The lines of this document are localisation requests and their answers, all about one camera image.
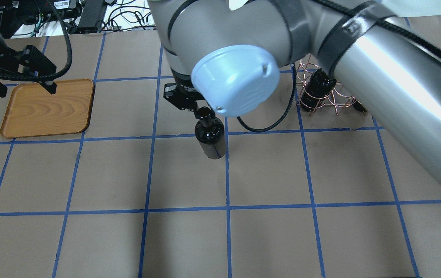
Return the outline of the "dark wine bottle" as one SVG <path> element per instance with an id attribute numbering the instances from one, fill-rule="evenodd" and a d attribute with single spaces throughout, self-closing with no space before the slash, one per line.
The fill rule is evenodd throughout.
<path id="1" fill-rule="evenodd" d="M 198 119 L 194 132 L 204 154 L 210 159 L 220 159 L 226 154 L 225 127 L 214 111 L 203 106 L 196 111 Z"/>
<path id="2" fill-rule="evenodd" d="M 327 75 L 323 69 L 314 71 L 300 95 L 300 107 L 304 111 L 314 112 L 324 105 L 336 85 L 337 80 Z"/>

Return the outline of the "wooden tray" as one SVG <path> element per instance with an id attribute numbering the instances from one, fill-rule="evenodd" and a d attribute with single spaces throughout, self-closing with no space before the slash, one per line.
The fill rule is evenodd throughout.
<path id="1" fill-rule="evenodd" d="M 78 134 L 90 125 L 95 83 L 90 79 L 55 81 L 56 93 L 39 84 L 15 86 L 0 135 L 6 139 Z"/>

